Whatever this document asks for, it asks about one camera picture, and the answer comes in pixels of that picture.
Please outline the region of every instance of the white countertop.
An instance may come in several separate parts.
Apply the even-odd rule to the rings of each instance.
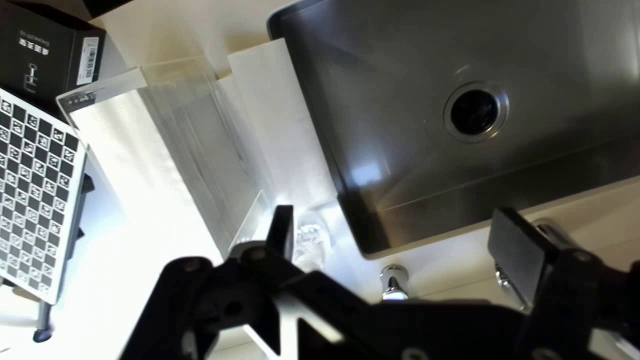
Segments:
[[[119,56],[103,62],[103,75],[128,67],[204,54],[218,75],[230,71],[227,53],[266,41],[263,23],[282,0],[134,0],[97,20]],[[118,358],[141,307],[165,263],[179,257],[216,255],[214,244],[182,238],[160,240],[152,229],[130,225],[103,177],[89,162],[96,193],[86,200],[81,238],[67,263],[67,278],[55,305],[53,339],[32,344],[36,307],[0,291],[0,358]],[[552,218],[608,265],[626,268],[640,258],[640,182],[606,186],[590,194],[539,207],[532,218]],[[332,234],[323,271],[373,302],[380,298],[378,273],[404,265],[416,297],[488,297],[510,305],[491,283],[486,229],[460,233],[445,243],[366,261],[349,238],[336,205],[320,212]]]

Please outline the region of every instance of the stainless steel sink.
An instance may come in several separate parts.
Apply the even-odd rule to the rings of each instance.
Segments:
[[[640,175],[640,0],[312,0],[271,16],[359,250]]]

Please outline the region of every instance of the screw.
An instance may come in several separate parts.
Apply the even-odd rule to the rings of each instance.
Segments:
[[[402,360],[428,360],[428,356],[422,353],[422,349],[404,349]]]
[[[562,360],[562,356],[549,349],[535,349],[532,360]]]
[[[503,273],[500,268],[495,268],[495,281],[498,281],[498,287],[501,289],[510,289],[507,281],[503,278]]]

